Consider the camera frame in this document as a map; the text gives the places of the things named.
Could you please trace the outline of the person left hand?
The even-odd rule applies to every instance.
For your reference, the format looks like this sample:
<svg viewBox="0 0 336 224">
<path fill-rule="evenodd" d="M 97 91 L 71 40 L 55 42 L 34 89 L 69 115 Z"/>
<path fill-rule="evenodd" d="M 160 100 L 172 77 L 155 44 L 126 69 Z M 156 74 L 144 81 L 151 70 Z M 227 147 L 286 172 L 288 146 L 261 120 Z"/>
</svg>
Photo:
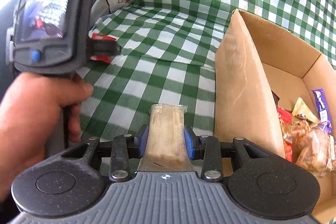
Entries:
<svg viewBox="0 0 336 224">
<path fill-rule="evenodd" d="M 80 141 L 81 103 L 92 93 L 93 86 L 79 76 L 68 80 L 21 73 L 14 80 L 1 101 L 1 201 L 18 174 L 44 159 L 45 143 L 66 106 L 70 141 Z"/>
</svg>

